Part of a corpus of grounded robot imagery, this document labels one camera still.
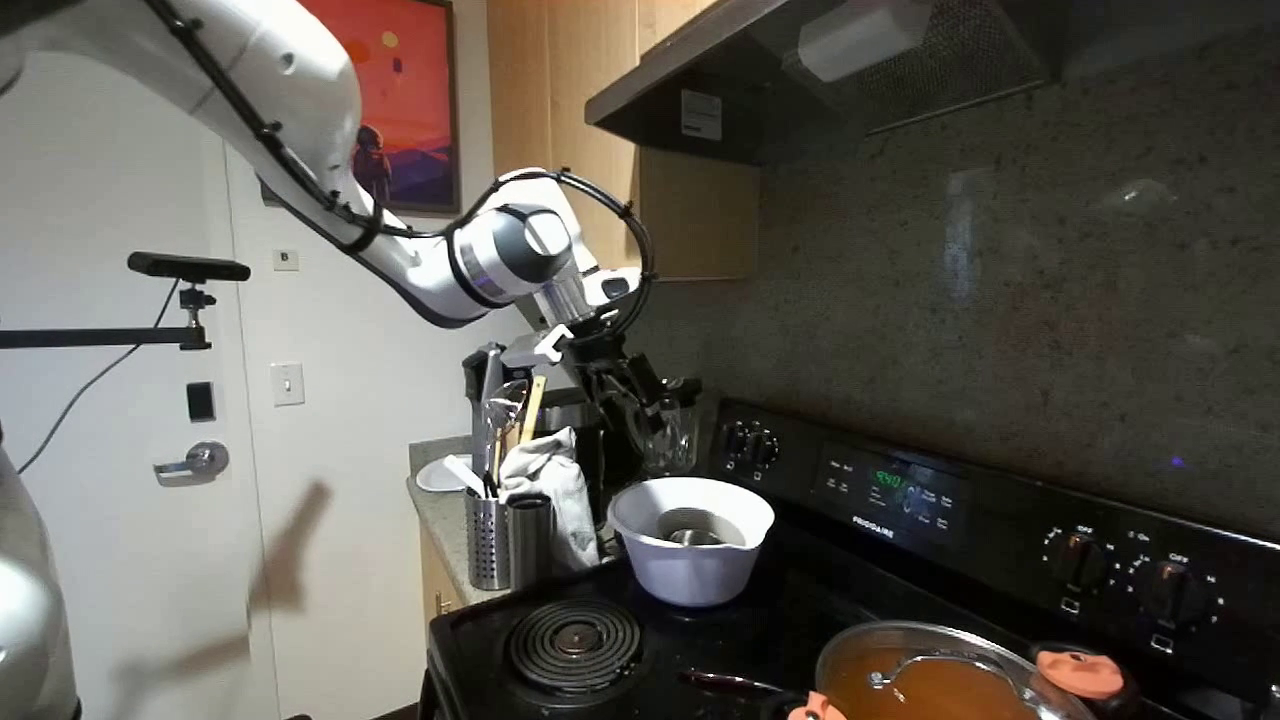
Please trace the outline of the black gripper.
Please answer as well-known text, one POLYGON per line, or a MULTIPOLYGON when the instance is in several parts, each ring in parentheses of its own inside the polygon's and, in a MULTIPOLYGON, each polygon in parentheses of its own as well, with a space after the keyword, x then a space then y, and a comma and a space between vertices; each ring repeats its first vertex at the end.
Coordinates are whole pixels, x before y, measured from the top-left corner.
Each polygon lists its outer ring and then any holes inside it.
POLYGON ((594 410, 652 412, 663 381, 646 356, 624 347, 624 332, 604 321, 580 321, 563 341, 563 370, 594 410))

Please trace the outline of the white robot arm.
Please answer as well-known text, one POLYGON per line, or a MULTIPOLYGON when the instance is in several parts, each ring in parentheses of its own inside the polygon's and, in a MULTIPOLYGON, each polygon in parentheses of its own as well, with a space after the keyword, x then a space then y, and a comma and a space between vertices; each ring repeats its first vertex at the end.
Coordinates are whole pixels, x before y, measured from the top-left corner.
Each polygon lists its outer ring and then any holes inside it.
POLYGON ((211 130, 273 195, 330 249, 381 277, 436 329, 533 304, 534 347, 600 412, 652 416, 663 381, 624 354, 646 272, 606 277, 567 203, 626 203, 567 167, 503 174, 442 234, 425 236, 354 181, 360 81, 342 46, 300 0, 3 0, 3 86, 26 54, 66 54, 132 77, 211 130))

